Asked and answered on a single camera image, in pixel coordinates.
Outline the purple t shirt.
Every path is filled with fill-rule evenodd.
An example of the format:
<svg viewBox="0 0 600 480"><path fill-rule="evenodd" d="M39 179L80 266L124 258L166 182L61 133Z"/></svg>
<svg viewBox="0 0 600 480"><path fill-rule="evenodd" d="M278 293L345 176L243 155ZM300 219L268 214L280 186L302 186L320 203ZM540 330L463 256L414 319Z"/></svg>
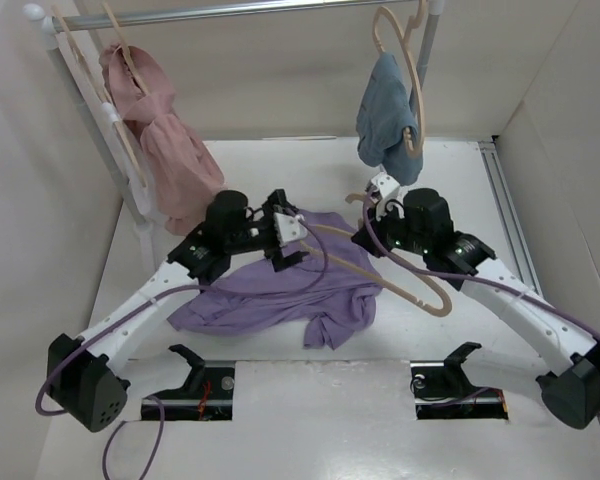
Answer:
<svg viewBox="0 0 600 480"><path fill-rule="evenodd" d="M364 249L336 234L319 235L327 253L376 274ZM215 336L255 334L305 320L303 346L336 350L370 327L382 286L329 260L309 254L298 265L276 273L265 259L217 280L168 317L177 331Z"/></svg>

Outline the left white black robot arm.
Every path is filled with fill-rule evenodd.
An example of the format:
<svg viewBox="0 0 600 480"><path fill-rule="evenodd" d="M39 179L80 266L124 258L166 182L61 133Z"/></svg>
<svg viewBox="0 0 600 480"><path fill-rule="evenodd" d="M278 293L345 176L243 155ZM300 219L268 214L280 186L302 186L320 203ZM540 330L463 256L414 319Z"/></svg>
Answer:
<svg viewBox="0 0 600 480"><path fill-rule="evenodd" d="M128 362L140 344L164 322L187 293L213 287L229 270L233 257L260 252L275 271L303 259L285 247L303 240L308 231L299 209L283 190L271 193L253 210L235 190L215 196L206 217L171 250L150 279L120 307L95 326L72 338L56 337L47 351L47 378L39 395L49 397L92 433L108 427L121 413L142 377L170 370L168 384L181 396L202 387L202 361L182 345L148 366Z"/></svg>

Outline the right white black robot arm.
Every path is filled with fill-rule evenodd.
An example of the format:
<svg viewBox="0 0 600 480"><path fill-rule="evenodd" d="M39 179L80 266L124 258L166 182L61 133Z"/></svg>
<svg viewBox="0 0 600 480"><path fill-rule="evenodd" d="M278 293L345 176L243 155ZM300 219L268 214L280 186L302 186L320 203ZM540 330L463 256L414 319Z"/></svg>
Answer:
<svg viewBox="0 0 600 480"><path fill-rule="evenodd" d="M464 400L486 388L508 390L544 405L563 424L585 429L600 417L600 332L562 312L527 287L474 235L457 230L447 201L431 188L403 193L386 183L368 185L355 244L408 268L400 251L425 265L411 272L439 278L481 304L536 353L501 360L466 342L446 357L445 387Z"/></svg>

